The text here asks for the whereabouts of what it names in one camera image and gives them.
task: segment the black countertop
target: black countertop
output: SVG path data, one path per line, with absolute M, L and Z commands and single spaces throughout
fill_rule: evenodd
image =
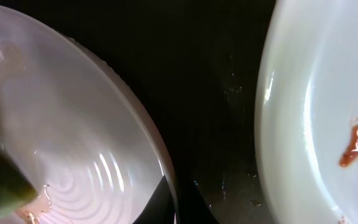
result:
M 183 221 L 212 223 L 210 211 L 220 223 L 273 223 L 253 134 L 273 0 L 0 4 L 74 38 L 130 86 L 168 147 Z

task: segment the plate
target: plate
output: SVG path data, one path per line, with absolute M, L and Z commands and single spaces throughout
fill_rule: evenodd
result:
M 358 223 L 358 1 L 279 1 L 260 67 L 258 170 L 277 223 Z
M 2 6 L 0 150 L 40 193 L 0 223 L 132 223 L 163 176 L 177 202 L 168 152 L 131 89 L 73 39 Z

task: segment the dirty plate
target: dirty plate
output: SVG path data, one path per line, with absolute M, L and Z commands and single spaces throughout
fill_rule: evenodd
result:
M 358 1 L 277 3 L 255 142 L 278 223 L 358 223 Z
M 1 6 L 0 150 L 40 193 L 1 223 L 132 223 L 163 176 L 176 201 L 165 145 L 129 87 L 74 40 Z

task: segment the dish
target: dish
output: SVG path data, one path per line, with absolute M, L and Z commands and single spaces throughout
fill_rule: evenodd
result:
M 2 6 L 0 150 L 41 193 L 24 208 L 40 223 L 132 223 L 163 176 L 177 202 L 168 152 L 129 87 L 86 49 Z
M 278 1 L 255 109 L 260 181 L 277 223 L 358 223 L 358 1 Z

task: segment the brown sauce smear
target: brown sauce smear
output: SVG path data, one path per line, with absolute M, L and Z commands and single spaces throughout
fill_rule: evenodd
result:
M 339 165 L 347 167 L 358 156 L 358 124 L 352 128 L 351 141 L 339 160 Z

